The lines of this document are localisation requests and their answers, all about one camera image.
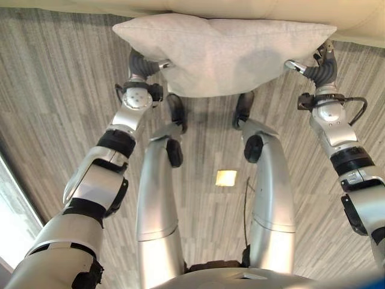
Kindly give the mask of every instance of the white cushion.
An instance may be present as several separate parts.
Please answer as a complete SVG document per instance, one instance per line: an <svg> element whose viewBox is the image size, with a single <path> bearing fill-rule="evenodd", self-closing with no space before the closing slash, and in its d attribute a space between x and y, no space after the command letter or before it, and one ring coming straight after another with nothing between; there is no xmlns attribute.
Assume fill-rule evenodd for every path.
<svg viewBox="0 0 385 289"><path fill-rule="evenodd" d="M312 54L336 28L172 13L135 18L113 30L148 59L175 64L162 71L169 91L200 98L253 90L278 77L287 59Z"/></svg>

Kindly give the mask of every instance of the robot leg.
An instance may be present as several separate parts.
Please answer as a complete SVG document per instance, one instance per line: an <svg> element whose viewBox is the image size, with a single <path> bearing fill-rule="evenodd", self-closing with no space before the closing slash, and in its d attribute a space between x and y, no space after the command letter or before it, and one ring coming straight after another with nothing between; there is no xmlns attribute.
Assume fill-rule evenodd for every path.
<svg viewBox="0 0 385 289"><path fill-rule="evenodd" d="M277 133L248 119L240 121L245 157L258 163L250 228L250 267L292 273L294 201L285 155Z"/></svg>
<svg viewBox="0 0 385 289"><path fill-rule="evenodd" d="M182 125L155 133L140 178L137 241L141 288L153 288L184 273L171 170L182 164Z"/></svg>

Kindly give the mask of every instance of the robot forearm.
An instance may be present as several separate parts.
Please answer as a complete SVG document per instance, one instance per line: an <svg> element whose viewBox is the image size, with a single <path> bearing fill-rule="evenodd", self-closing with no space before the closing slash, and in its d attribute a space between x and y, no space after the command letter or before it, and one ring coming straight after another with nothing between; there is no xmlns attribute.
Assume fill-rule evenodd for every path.
<svg viewBox="0 0 385 289"><path fill-rule="evenodd" d="M326 41L315 55L319 67L306 67L294 61L286 66L314 81L315 95L302 94L298 109L312 114L310 125L336 170L342 189L341 198L353 230L371 239L374 258L385 266L385 175L359 143L352 125L365 112L363 98L345 98L337 93L337 64L331 41ZM363 106L352 121L346 120L343 104L362 101Z"/></svg>
<svg viewBox="0 0 385 289"><path fill-rule="evenodd" d="M135 66L124 87L122 107L73 174L64 189L64 209L39 233L7 289L92 289L100 283L103 219L120 207L128 189L123 173L135 138L146 112L162 99L162 87L145 80L165 64L141 60L135 52L132 57Z"/></svg>

